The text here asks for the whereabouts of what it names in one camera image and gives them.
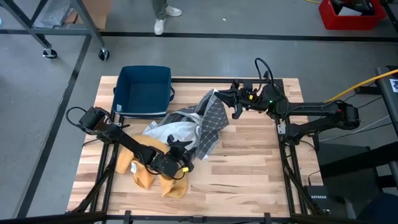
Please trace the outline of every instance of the white sneaker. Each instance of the white sneaker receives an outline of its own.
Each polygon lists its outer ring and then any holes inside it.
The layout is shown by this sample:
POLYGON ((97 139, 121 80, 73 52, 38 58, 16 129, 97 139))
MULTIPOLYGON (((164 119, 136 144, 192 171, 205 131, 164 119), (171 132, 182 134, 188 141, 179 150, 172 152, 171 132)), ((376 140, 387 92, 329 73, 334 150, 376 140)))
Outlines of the white sneaker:
POLYGON ((166 18, 165 19, 156 19, 156 23, 155 23, 155 34, 156 35, 163 34, 164 22, 166 22, 166 18))
POLYGON ((168 16, 181 16, 182 15, 182 11, 177 9, 177 8, 171 7, 171 6, 167 6, 166 7, 166 15, 168 15, 168 16))

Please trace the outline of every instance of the gray pants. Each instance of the gray pants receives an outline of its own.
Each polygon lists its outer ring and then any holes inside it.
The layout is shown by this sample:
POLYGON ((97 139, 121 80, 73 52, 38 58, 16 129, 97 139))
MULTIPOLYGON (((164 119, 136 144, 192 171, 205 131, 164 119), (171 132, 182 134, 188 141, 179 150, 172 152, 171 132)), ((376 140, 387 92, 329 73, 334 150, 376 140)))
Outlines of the gray pants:
POLYGON ((155 16, 157 19, 166 18, 167 6, 167 0, 152 0, 152 7, 154 8, 155 16))

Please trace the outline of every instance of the cardboard box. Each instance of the cardboard box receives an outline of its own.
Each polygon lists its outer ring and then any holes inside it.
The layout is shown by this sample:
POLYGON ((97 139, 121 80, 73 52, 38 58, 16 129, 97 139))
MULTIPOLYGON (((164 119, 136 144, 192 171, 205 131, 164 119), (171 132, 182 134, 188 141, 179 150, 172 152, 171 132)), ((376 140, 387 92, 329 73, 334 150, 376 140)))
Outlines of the cardboard box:
MULTIPOLYGON (((95 26, 98 29, 105 29, 106 17, 111 10, 112 0, 83 0, 83 4, 85 5, 91 19, 94 21, 95 26)), ((76 10, 73 10, 65 20, 65 23, 83 24, 83 21, 77 14, 76 10)))

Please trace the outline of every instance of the red bin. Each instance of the red bin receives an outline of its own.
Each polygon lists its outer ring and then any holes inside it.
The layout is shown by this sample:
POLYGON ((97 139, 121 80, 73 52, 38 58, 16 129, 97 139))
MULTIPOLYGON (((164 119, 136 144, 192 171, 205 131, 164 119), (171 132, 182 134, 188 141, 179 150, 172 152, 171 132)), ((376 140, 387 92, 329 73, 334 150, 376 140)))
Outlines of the red bin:
POLYGON ((379 0, 369 0, 373 5, 373 16, 338 16, 330 0, 323 0, 319 6, 323 25, 328 30, 371 30, 386 16, 379 0))

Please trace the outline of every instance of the metal cart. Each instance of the metal cart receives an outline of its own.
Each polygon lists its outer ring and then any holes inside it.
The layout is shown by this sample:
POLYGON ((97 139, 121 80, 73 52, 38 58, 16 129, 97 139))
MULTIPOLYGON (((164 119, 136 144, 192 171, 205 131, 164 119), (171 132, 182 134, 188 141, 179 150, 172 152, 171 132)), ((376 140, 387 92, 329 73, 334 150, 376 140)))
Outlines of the metal cart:
MULTIPOLYGON (((54 59, 57 58, 57 52, 52 49, 52 45, 45 38, 47 35, 91 35, 99 44, 100 51, 98 57, 102 61, 109 59, 109 51, 105 48, 104 40, 96 28, 92 18, 81 0, 70 0, 72 7, 77 11, 78 15, 84 22, 85 29, 72 29, 69 26, 56 27, 54 29, 42 29, 34 27, 34 22, 47 4, 48 0, 40 0, 33 16, 29 19, 26 14, 18 7, 13 0, 0 0, 0 5, 5 8, 41 46, 43 46, 43 57, 54 59)), ((0 29, 0 33, 13 34, 15 30, 0 29)))

